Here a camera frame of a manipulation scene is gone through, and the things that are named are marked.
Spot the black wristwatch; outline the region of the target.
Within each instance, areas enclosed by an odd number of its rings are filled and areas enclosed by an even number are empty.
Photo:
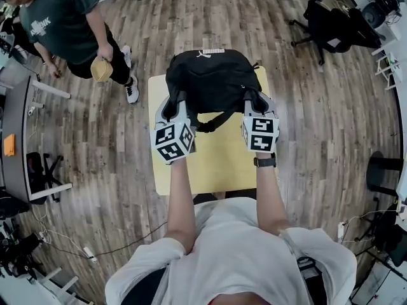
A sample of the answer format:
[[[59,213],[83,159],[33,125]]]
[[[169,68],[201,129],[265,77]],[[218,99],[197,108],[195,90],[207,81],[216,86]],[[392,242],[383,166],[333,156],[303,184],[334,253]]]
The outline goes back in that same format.
[[[276,167],[277,166],[277,158],[275,153],[271,154],[262,154],[262,157],[254,157],[254,166],[261,168],[261,167]]]

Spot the white rack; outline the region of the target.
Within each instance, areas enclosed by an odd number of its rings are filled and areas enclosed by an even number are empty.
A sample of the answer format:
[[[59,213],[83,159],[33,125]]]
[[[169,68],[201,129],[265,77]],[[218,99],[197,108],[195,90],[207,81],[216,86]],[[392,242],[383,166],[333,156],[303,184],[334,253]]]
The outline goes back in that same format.
[[[400,61],[391,51],[386,52],[384,49],[377,49],[371,53],[376,57],[376,76],[383,76],[387,86],[385,90],[391,90],[403,81],[403,71]]]

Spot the person's right forearm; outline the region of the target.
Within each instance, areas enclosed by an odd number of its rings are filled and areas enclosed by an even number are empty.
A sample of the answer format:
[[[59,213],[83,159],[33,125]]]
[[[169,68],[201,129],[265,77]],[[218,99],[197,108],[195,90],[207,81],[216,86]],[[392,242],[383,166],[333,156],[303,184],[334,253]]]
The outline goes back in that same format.
[[[280,195],[275,168],[256,167],[256,209],[261,230],[278,236],[290,227],[286,207]]]

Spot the person's left forearm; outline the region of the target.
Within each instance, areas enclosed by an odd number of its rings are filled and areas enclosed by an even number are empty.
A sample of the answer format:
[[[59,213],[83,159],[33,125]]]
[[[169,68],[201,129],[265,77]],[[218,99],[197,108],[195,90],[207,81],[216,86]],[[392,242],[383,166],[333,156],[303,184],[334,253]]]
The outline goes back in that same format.
[[[177,240],[190,253],[195,243],[195,208],[186,158],[175,160],[170,171],[170,196],[165,237]]]

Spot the tan woven container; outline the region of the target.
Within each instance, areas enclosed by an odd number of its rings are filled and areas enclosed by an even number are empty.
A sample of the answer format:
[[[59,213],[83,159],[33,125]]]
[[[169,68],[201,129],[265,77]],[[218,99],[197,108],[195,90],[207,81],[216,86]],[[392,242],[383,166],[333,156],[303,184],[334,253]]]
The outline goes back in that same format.
[[[90,70],[96,82],[106,82],[113,73],[112,65],[107,60],[99,57],[93,60]]]

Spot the white table frame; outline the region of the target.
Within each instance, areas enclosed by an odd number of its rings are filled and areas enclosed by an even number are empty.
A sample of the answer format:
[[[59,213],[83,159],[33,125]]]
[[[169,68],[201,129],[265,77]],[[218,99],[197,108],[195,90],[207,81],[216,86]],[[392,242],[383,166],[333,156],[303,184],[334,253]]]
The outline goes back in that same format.
[[[40,294],[45,298],[46,305],[73,305],[76,301],[76,292],[71,289],[79,281],[74,275],[70,279],[61,267],[57,267],[50,273],[43,275],[39,271],[37,280],[32,281],[32,285],[39,289]]]

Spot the orange cloth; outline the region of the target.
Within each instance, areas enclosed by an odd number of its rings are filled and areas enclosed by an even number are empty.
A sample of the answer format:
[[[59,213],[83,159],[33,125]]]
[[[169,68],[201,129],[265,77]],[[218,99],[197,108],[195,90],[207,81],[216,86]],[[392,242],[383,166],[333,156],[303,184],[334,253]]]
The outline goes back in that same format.
[[[10,134],[4,139],[4,155],[5,156],[14,156],[16,152],[16,135]]]

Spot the black backpack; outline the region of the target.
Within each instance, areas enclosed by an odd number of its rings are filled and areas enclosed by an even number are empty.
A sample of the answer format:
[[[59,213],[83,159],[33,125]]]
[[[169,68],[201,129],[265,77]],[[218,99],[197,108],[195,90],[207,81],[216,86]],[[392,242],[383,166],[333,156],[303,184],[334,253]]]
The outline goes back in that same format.
[[[237,50],[191,50],[174,56],[165,77],[174,116],[177,103],[185,101],[191,125],[210,133],[234,113],[243,113],[245,100],[252,100],[261,113],[257,66]]]

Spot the person's white shirt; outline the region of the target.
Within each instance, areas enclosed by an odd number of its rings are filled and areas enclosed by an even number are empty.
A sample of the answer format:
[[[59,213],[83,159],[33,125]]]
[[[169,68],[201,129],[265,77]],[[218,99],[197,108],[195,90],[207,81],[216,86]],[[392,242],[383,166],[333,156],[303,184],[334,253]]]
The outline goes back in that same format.
[[[298,266],[302,256],[322,274],[328,305],[345,305],[357,270],[355,255],[321,229],[290,227],[273,235],[258,227],[256,202],[228,198],[195,207],[191,252],[164,237],[139,246],[108,280],[107,305],[122,305],[147,275],[163,270],[153,305],[209,305],[220,294],[252,292],[271,305],[312,305]]]

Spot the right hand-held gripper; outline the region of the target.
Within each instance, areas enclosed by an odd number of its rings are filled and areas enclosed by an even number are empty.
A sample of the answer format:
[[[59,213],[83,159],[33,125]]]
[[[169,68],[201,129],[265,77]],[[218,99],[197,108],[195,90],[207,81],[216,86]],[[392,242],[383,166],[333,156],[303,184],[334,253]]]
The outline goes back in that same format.
[[[280,134],[277,105],[264,93],[259,93],[259,104],[266,117],[259,117],[252,100],[244,101],[242,136],[248,151],[274,153]]]

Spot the grey desk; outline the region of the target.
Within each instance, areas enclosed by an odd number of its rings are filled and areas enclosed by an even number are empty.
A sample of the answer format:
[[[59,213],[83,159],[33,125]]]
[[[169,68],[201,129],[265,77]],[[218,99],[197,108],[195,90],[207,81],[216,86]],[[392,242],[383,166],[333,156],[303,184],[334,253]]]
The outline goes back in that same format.
[[[32,101],[34,90],[38,88],[46,93],[70,99],[71,94],[41,83],[35,79],[27,78],[17,84],[6,94],[2,140],[6,140],[9,135],[15,136],[15,154],[7,156],[2,154],[3,175],[6,191],[22,201],[35,201],[48,196],[53,196],[56,202],[60,201],[56,197],[57,193],[72,188],[72,184],[62,184],[57,187],[32,192],[29,186],[29,172],[27,166],[27,119],[30,106],[42,108],[42,104]]]

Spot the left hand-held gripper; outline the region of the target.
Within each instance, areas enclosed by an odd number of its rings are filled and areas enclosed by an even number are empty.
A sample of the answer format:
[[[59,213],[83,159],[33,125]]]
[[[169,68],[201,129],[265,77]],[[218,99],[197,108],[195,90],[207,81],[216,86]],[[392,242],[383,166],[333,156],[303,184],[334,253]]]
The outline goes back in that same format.
[[[156,123],[167,124],[150,132],[151,147],[166,165],[196,152],[195,129],[191,127],[185,101],[177,103],[175,122],[169,123],[173,116],[174,105],[167,95],[155,114]]]

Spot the black round stool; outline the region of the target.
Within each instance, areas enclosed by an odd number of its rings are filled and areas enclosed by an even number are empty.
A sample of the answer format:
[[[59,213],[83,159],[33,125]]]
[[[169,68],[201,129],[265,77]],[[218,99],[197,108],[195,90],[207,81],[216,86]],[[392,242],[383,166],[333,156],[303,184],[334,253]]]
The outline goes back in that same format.
[[[386,171],[399,172],[395,189],[382,186]],[[386,158],[380,151],[375,151],[368,162],[366,184],[370,191],[397,197],[407,205],[407,154],[404,158]]]

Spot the yellow table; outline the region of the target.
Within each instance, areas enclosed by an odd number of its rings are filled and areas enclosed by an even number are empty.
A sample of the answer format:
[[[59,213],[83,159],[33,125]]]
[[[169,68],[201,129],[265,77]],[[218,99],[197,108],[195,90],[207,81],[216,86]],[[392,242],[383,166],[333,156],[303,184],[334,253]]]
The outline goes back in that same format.
[[[266,70],[259,66],[256,75],[263,93],[272,97]],[[168,96],[165,75],[148,80],[149,129],[155,127],[155,114]],[[220,193],[252,189],[256,187],[254,153],[247,150],[242,137],[242,114],[235,113],[213,133],[197,133],[197,152],[188,156],[188,172],[192,194]],[[166,165],[157,151],[152,149],[155,188],[159,195],[169,195],[170,166]]]

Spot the black round device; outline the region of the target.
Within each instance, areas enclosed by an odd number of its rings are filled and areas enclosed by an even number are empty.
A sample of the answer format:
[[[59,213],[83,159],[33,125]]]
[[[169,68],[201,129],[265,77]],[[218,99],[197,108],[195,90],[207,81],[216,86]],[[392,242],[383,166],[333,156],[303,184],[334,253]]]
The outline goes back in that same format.
[[[363,8],[362,15],[364,19],[369,23],[369,25],[374,29],[381,26],[386,19],[384,11],[376,2],[368,3]]]

